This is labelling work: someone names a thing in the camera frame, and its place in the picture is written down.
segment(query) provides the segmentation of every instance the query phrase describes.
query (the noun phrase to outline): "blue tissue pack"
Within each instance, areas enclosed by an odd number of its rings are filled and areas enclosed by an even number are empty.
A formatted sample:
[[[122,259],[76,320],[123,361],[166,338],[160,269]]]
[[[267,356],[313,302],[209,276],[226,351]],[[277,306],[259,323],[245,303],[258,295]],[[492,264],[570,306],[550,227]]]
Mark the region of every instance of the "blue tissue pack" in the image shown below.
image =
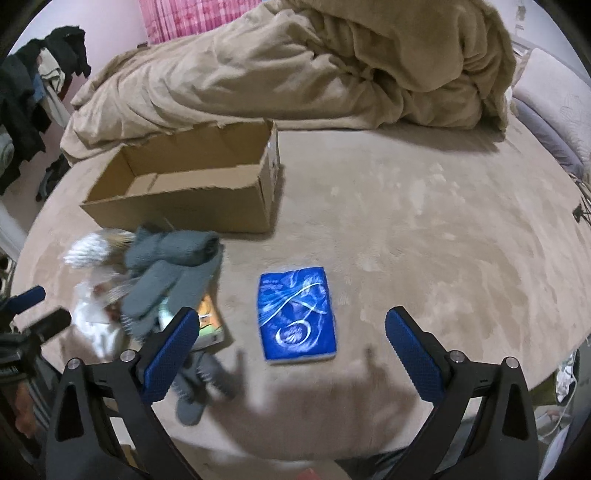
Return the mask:
[[[258,324],[270,362],[334,356],[335,319],[324,268],[261,275]]]

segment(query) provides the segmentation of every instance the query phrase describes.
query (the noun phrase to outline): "beige blanket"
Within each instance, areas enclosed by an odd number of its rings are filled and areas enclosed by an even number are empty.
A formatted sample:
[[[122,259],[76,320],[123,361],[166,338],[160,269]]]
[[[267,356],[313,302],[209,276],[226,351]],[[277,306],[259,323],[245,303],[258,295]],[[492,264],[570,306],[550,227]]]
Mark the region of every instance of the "beige blanket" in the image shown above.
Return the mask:
[[[72,161],[229,116],[283,128],[371,129],[400,118],[506,126],[515,67],[481,0],[271,0],[211,32],[115,57],[72,101]]]

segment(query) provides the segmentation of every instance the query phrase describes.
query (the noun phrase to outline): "pink wall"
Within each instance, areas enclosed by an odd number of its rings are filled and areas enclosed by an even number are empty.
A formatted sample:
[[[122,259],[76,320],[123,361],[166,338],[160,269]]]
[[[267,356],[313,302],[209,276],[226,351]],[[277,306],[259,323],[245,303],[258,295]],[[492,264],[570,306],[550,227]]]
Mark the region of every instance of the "pink wall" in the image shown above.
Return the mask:
[[[54,28],[64,25],[79,25],[85,30],[86,52],[92,73],[97,73],[115,55],[148,41],[138,0],[52,0],[24,30],[12,53],[32,38],[43,38]],[[74,77],[64,101],[68,110],[72,111],[69,102],[85,81],[84,77]],[[8,214],[14,220],[1,222],[0,248],[3,235],[22,247],[22,241],[41,207],[35,201],[37,188],[45,169],[60,154],[62,133],[58,125],[52,124],[42,135],[47,152],[38,153],[30,162],[23,162],[21,177],[0,197],[0,214],[4,214],[0,218]]]

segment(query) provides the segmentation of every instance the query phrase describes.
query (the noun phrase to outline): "cardboard box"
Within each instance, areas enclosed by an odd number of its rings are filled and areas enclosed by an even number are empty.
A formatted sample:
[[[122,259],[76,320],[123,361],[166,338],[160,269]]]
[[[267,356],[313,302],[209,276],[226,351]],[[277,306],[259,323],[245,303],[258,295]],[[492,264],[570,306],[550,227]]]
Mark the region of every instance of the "cardboard box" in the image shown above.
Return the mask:
[[[80,206],[101,227],[263,233],[278,169],[273,122],[201,124],[124,146]]]

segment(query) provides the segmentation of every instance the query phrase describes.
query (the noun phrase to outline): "clothes pile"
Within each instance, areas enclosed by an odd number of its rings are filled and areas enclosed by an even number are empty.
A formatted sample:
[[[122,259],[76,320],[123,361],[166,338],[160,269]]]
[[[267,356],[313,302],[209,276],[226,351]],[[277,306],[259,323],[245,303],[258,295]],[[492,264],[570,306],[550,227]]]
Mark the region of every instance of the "clothes pile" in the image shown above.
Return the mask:
[[[70,114],[60,94],[63,98],[74,74],[90,75],[79,27],[33,39],[0,65],[0,195],[20,176],[24,160],[45,151],[40,133],[52,121],[66,127]]]
[[[212,315],[213,306],[208,312],[201,308],[204,299],[211,302],[208,290],[221,261],[222,247],[214,232],[146,228],[135,234],[116,229],[92,233],[64,256],[64,262],[74,268],[93,267],[89,279],[76,287],[73,323],[100,359],[116,358],[123,351],[123,331],[144,343],[182,307],[197,310],[200,335],[173,384],[178,394],[177,417],[185,425],[201,419],[207,384],[226,398],[236,394],[232,377],[213,354],[203,350],[223,339],[217,333],[204,343],[211,331],[210,322],[204,320]]]

